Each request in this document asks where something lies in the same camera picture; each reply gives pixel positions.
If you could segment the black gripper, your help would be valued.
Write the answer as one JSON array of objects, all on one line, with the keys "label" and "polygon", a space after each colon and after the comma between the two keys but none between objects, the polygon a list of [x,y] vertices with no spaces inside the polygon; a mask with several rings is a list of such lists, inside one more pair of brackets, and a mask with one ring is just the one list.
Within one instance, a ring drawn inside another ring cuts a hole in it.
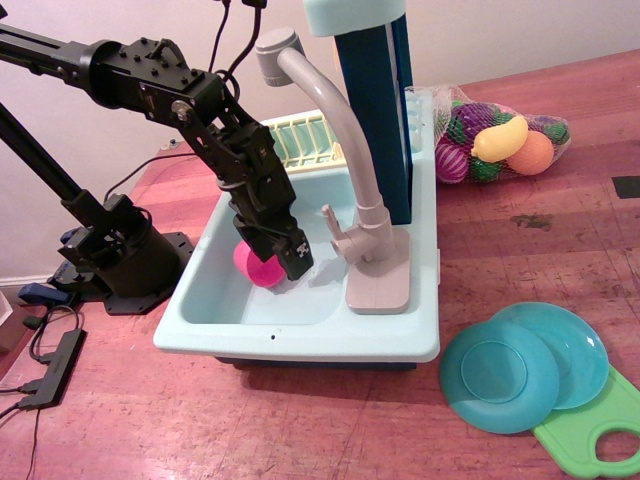
[{"label": "black gripper", "polygon": [[291,281],[314,265],[309,241],[291,213],[296,194],[267,127],[242,110],[199,115],[199,157],[231,196],[233,225],[263,262],[275,255]]}]

